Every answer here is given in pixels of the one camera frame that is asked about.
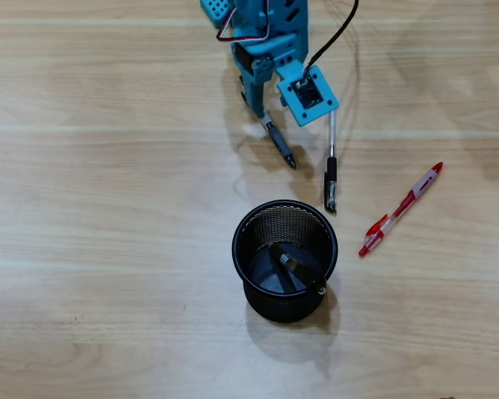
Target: table surface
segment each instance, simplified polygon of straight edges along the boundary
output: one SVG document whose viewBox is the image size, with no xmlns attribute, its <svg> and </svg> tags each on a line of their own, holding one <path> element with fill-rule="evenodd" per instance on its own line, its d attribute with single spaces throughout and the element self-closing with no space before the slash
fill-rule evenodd
<svg viewBox="0 0 499 399">
<path fill-rule="evenodd" d="M 352 2 L 309 6 L 312 54 Z M 326 122 L 267 86 L 289 170 L 197 0 L 0 0 L 0 399 L 499 399 L 499 0 L 361 0 L 319 66 L 338 264 L 277 325 L 231 239 L 268 200 L 322 209 Z"/>
</svg>

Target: red pen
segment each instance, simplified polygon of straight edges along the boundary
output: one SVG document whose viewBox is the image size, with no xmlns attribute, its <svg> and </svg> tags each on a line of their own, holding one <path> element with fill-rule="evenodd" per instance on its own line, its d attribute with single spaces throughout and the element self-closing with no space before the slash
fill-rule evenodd
<svg viewBox="0 0 499 399">
<path fill-rule="evenodd" d="M 384 236 L 390 231 L 398 219 L 409 209 L 425 191 L 431 186 L 432 182 L 436 180 L 440 171 L 442 170 L 443 162 L 435 164 L 413 187 L 407 195 L 407 198 L 398 206 L 392 216 L 388 217 L 387 214 L 383 216 L 376 224 L 372 226 L 364 237 L 364 246 L 358 252 L 358 255 L 363 258 L 373 250 L 377 244 L 381 242 Z"/>
</svg>

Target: pen tip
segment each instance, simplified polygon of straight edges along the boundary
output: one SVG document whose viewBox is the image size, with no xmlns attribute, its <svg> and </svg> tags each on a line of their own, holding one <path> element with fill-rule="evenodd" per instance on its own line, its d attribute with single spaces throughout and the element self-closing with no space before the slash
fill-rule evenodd
<svg viewBox="0 0 499 399">
<path fill-rule="evenodd" d="M 284 157 L 284 160 L 286 160 L 286 163 L 289 164 L 289 166 L 292 169 L 296 169 L 298 166 L 296 165 L 296 160 L 294 159 L 294 156 L 292 154 L 286 155 Z"/>
<path fill-rule="evenodd" d="M 442 170 L 443 162 L 438 162 L 432 167 L 432 170 L 434 170 L 436 173 L 440 173 L 440 170 Z"/>
<path fill-rule="evenodd" d="M 360 256 L 361 258 L 365 257 L 369 252 L 369 249 L 366 245 L 363 246 L 363 248 L 358 251 L 358 256 Z"/>
</svg>

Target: black pen holder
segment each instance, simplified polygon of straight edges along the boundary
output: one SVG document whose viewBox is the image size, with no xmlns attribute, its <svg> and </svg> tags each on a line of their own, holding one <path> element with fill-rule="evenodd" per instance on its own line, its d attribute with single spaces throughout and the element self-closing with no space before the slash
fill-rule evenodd
<svg viewBox="0 0 499 399">
<path fill-rule="evenodd" d="M 251 307 L 264 318 L 280 323 L 306 318 L 324 296 L 282 268 L 272 257 L 270 244 L 279 244 L 327 280 L 338 257 L 333 228 L 313 207 L 285 199 L 253 209 L 240 222 L 233 238 L 233 262 Z"/>
</svg>

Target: pen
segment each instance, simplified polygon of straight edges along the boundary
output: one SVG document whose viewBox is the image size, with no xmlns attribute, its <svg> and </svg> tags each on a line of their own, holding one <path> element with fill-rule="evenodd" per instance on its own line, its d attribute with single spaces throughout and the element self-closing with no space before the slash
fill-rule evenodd
<svg viewBox="0 0 499 399">
<path fill-rule="evenodd" d="M 290 149 L 289 145 L 286 144 L 286 140 L 284 139 L 283 135 L 274 125 L 267 113 L 264 114 L 262 122 L 283 159 L 287 164 L 289 164 L 292 169 L 296 169 L 297 165 L 294 159 L 294 155 L 292 155 L 292 150 Z"/>
<path fill-rule="evenodd" d="M 324 200 L 325 209 L 328 212 L 336 212 L 336 180 L 337 161 L 334 155 L 334 143 L 336 141 L 336 119 L 337 111 L 329 112 L 329 158 L 327 159 L 327 171 L 324 175 Z"/>
<path fill-rule="evenodd" d="M 364 245 L 358 252 L 363 258 L 381 242 L 384 236 L 390 231 L 398 219 L 421 197 L 425 191 L 436 180 L 442 171 L 443 162 L 435 164 L 417 183 L 407 195 L 407 198 L 398 206 L 392 216 L 385 214 L 381 220 L 374 224 L 364 237 Z"/>
<path fill-rule="evenodd" d="M 284 251 L 279 245 L 270 244 L 268 248 L 274 260 L 290 270 L 305 287 L 314 290 L 319 295 L 325 295 L 326 281 L 324 276 L 318 276 L 310 268 L 302 265 L 296 258 Z"/>
</svg>

